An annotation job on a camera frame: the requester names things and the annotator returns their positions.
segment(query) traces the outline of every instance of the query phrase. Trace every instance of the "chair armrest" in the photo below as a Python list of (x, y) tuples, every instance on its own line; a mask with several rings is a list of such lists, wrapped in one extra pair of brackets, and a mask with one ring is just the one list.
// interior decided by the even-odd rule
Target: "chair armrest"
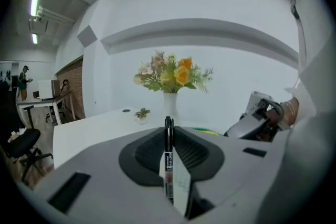
[(31, 110), (34, 106), (31, 105), (31, 106), (27, 106), (26, 108), (24, 108), (23, 110)]

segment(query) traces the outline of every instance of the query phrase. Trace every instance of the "fluorescent light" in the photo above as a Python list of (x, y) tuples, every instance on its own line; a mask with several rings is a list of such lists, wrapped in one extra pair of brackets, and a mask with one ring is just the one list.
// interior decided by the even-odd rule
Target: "fluorescent light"
[(38, 0), (31, 0), (30, 15), (36, 16)]
[(32, 34), (31, 36), (33, 37), (33, 43), (37, 44), (37, 35), (36, 34)]

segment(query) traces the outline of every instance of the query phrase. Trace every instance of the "floor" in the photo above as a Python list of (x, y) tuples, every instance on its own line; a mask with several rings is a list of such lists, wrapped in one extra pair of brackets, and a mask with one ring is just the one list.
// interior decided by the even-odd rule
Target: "floor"
[[(64, 108), (60, 109), (60, 111), (63, 111), (65, 113), (65, 117), (63, 115), (60, 115), (63, 124), (73, 121), (72, 114), (70, 111)], [(46, 114), (49, 113), (48, 108), (33, 108), (31, 112), (34, 128), (39, 129), (41, 132), (41, 136), (35, 146), (42, 151), (42, 154), (52, 153), (53, 152), (52, 139), (54, 135), (54, 126), (57, 125), (55, 117), (54, 117), (55, 123), (52, 123), (50, 118), (46, 123)], [(4, 156), (4, 158), (13, 179), (15, 181), (20, 181), (21, 174), (23, 172), (23, 167), (20, 164), (20, 162), (17, 161), (14, 164), (13, 158), (8, 159), (7, 156)], [(42, 170), (42, 172), (45, 175), (54, 169), (54, 163), (51, 157), (41, 160), (40, 162), (36, 163), (36, 165), (40, 168), (40, 170)], [(35, 185), (41, 180), (41, 178), (43, 178), (43, 176), (40, 175), (37, 169), (31, 167), (28, 171), (26, 180), (29, 182), (29, 187), (33, 189)]]

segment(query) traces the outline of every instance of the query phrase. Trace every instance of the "desk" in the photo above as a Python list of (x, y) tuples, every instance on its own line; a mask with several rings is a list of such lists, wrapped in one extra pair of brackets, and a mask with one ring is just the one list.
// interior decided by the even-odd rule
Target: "desk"
[[(135, 122), (136, 109), (128, 108), (130, 112), (114, 110), (87, 119), (69, 122), (54, 128), (54, 167), (57, 168), (89, 146), (114, 138), (122, 137), (138, 131), (156, 127), (164, 127), (164, 118), (149, 114), (148, 122), (140, 125)], [(197, 122), (184, 121), (183, 127), (206, 127)]]
[(70, 97), (70, 106), (71, 106), (71, 111), (72, 111), (72, 117), (75, 120), (75, 112), (73, 110), (73, 103), (72, 103), (72, 92), (68, 91), (68, 92), (61, 92), (61, 95), (59, 97), (55, 97), (52, 99), (32, 99), (32, 100), (26, 100), (26, 101), (17, 101), (16, 102), (16, 106), (18, 107), (18, 111), (21, 117), (22, 122), (27, 126), (27, 122), (26, 122), (26, 117), (25, 117), (25, 112), (24, 112), (24, 108), (33, 105), (35, 108), (40, 108), (40, 107), (50, 107), (52, 106), (54, 108), (54, 112), (55, 112), (55, 117), (56, 117), (56, 121), (58, 125), (62, 125), (61, 122), (61, 118), (59, 116), (59, 112), (58, 112), (58, 107), (57, 104), (61, 101), (63, 101), (67, 96)]

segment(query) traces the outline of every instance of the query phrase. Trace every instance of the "chair seat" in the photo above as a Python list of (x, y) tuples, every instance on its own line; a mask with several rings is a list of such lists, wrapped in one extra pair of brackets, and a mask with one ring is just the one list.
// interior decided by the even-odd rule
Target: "chair seat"
[(10, 142), (8, 152), (13, 158), (19, 158), (30, 150), (41, 133), (37, 129), (27, 129), (24, 134)]

